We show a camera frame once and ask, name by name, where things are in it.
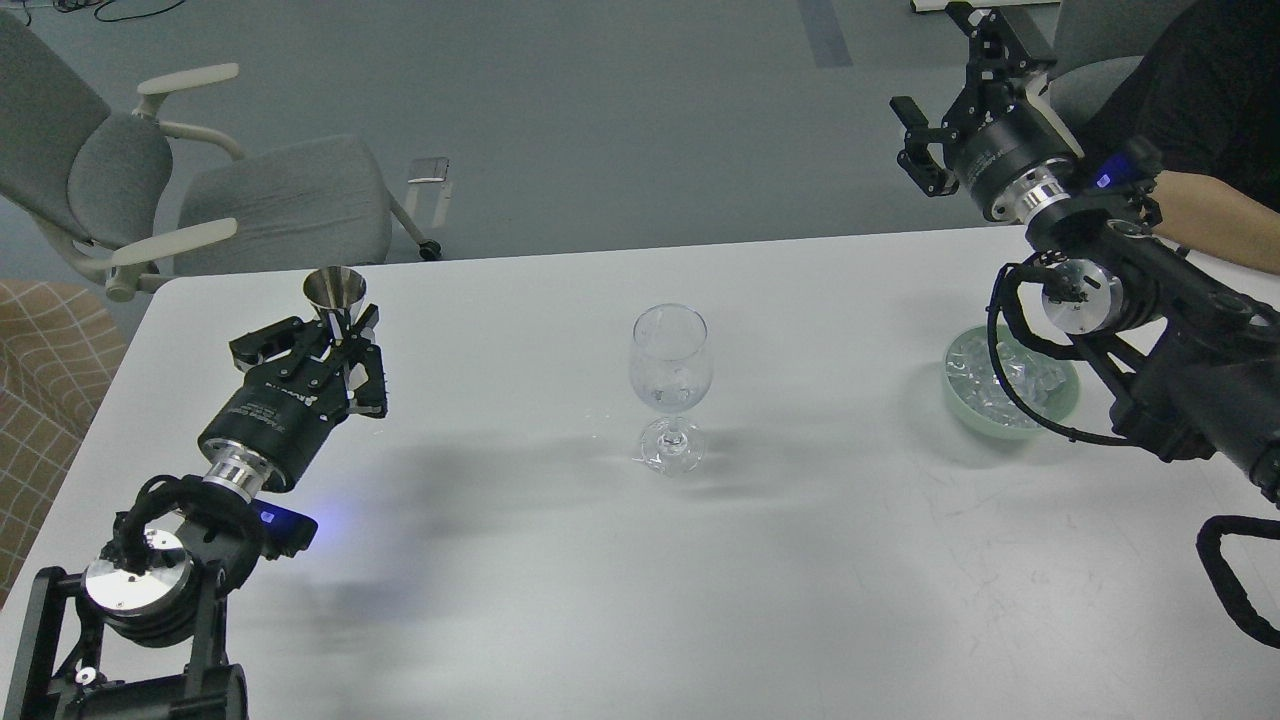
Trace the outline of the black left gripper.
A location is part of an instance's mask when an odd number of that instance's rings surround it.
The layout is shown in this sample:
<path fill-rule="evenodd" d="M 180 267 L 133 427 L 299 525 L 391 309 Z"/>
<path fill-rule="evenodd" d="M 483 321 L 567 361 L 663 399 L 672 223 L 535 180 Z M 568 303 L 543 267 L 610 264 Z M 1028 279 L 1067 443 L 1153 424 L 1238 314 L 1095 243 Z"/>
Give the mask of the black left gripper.
<path fill-rule="evenodd" d="M 229 343 L 244 382 L 198 436 L 205 457 L 253 456 L 266 466 L 261 488 L 287 493 L 347 418 L 387 416 L 381 348 L 358 338 L 321 356 L 317 338 L 317 322 L 291 316 Z"/>

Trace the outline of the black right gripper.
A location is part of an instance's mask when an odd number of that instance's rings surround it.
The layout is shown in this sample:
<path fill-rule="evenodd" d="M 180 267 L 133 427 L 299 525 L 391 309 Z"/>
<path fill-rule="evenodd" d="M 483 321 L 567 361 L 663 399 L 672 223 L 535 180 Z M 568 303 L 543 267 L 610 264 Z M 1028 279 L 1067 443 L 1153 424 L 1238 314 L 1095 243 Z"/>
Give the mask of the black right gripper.
<path fill-rule="evenodd" d="M 1048 105 L 1057 55 L 1021 8 L 947 3 L 945 13 L 966 36 L 964 88 L 938 127 L 914 97 L 890 99 L 904 128 L 897 163 L 927 197 L 961 186 L 988 222 L 1029 223 L 1070 197 L 1082 156 Z"/>

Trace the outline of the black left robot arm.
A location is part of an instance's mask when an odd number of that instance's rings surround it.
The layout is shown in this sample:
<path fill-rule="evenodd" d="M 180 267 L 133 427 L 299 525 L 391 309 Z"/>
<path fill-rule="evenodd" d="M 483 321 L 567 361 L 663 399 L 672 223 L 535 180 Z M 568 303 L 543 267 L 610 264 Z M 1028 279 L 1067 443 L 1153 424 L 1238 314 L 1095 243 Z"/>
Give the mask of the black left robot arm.
<path fill-rule="evenodd" d="M 210 468 L 146 480 L 83 571 L 37 573 L 4 717 L 247 717 L 230 593 L 317 532 L 261 493 L 292 491 L 347 418 L 387 415 L 376 324 L 324 310 L 230 342 L 244 380 L 198 438 Z"/>

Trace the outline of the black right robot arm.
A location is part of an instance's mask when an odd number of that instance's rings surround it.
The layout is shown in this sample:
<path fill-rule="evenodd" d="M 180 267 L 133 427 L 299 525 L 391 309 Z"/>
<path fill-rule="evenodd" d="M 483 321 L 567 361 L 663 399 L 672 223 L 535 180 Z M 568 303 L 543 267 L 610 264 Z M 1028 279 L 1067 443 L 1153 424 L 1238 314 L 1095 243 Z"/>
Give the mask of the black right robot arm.
<path fill-rule="evenodd" d="M 1005 319 L 1019 343 L 1087 363 L 1114 396 L 1107 436 L 1036 423 L 1165 462 L 1222 454 L 1276 503 L 1277 311 L 1155 233 L 1162 163 L 1146 138 L 1094 173 L 1080 168 L 1038 99 L 1055 56 L 1023 9 L 945 10 L 966 37 L 965 83 L 937 127 L 911 97 L 892 97 L 905 129 L 899 165 L 927 196 L 963 190 L 988 222 L 1023 225 L 1032 255 L 998 270 L 988 342 Z"/>

